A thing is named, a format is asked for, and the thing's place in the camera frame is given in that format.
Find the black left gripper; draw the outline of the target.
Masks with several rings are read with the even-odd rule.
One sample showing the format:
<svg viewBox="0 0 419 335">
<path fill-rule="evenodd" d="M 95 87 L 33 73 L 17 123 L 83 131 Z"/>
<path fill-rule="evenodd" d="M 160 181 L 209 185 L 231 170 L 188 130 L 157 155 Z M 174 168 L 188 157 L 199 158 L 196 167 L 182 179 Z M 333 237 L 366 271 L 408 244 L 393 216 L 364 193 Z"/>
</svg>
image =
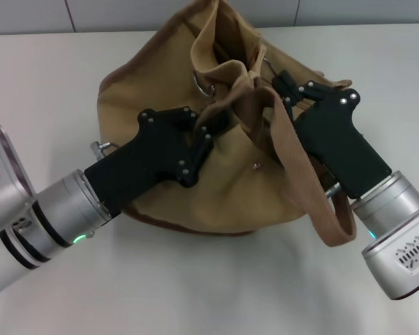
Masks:
<svg viewBox="0 0 419 335">
<path fill-rule="evenodd" d="M 194 129 L 198 114 L 189 106 L 143 110 L 136 136 L 84 171 L 99 201 L 110 213 L 121 211 L 165 180 L 192 187 L 214 139 L 228 130 L 228 113 L 220 113 L 196 127 L 189 146 L 184 132 Z"/>
</svg>

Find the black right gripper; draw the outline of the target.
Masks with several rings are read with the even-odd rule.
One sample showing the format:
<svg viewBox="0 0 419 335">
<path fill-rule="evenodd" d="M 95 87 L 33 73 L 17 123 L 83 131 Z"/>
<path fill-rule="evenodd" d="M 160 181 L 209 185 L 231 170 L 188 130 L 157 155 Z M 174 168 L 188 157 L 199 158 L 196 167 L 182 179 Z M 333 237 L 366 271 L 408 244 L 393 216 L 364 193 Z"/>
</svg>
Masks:
<svg viewBox="0 0 419 335">
<path fill-rule="evenodd" d="M 353 125 L 353 111 L 360 102 L 354 89 L 335 89 L 308 81 L 297 84 L 287 71 L 272 80 L 288 118 L 293 121 L 293 102 L 308 98 L 314 104 L 295 121 L 304 150 L 318 160 L 351 199 L 360 198 L 392 174 Z"/>
</svg>

